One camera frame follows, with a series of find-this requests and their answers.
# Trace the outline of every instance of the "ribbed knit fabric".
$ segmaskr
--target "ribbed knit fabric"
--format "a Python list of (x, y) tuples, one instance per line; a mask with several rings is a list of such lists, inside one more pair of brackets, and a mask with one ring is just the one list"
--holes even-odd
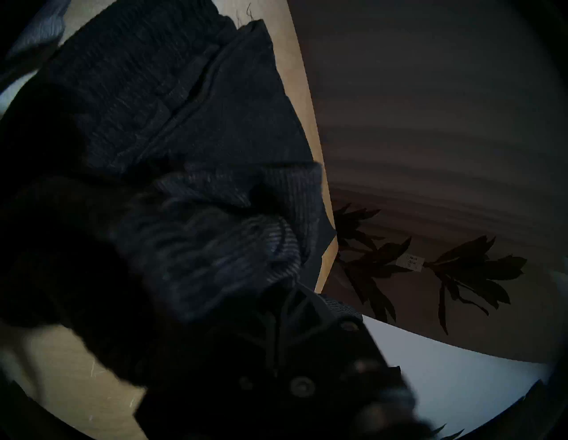
[(264, 23), (210, 1), (111, 5), (22, 88), (0, 148), (0, 317), (61, 322), (135, 384), (212, 349), (220, 305), (295, 288), (325, 218)]

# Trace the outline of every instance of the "wooden surface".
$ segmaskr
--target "wooden surface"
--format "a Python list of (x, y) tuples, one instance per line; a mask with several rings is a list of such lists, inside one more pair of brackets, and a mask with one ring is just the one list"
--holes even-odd
[[(237, 24), (262, 18), (274, 43), (277, 68), (315, 160), (323, 164), (318, 129), (306, 72), (285, 0), (214, 1), (219, 11)], [(75, 33), (112, 0), (72, 0), (65, 16), (65, 38)], [(333, 223), (327, 179), (323, 199)], [(321, 291), (337, 252), (330, 245), (316, 290)], [(48, 411), (97, 440), (144, 439), (133, 412), (144, 390), (119, 381), (86, 351), (69, 330), (55, 326), (20, 330), (0, 324), (0, 363), (28, 393)]]

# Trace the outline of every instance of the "printed label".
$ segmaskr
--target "printed label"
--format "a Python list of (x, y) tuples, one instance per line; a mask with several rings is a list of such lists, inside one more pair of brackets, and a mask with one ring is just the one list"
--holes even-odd
[(402, 254), (395, 263), (397, 266), (413, 270), (414, 272), (422, 272), (422, 265), (424, 258), (417, 257), (416, 255)]

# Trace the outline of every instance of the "pile of clothes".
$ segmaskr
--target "pile of clothes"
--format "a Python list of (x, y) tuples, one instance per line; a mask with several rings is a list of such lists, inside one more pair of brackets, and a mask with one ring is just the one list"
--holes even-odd
[(314, 288), (334, 235), (263, 21), (210, 0), (113, 3), (18, 93), (0, 157), (0, 319), (62, 323), (134, 384)]

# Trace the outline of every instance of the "folded garment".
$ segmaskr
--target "folded garment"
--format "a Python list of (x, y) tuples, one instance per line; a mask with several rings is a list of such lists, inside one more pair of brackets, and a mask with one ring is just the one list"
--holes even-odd
[(196, 367), (211, 322), (317, 274), (333, 237), (264, 23), (210, 1), (115, 2), (0, 145), (0, 317), (63, 323), (135, 384)]

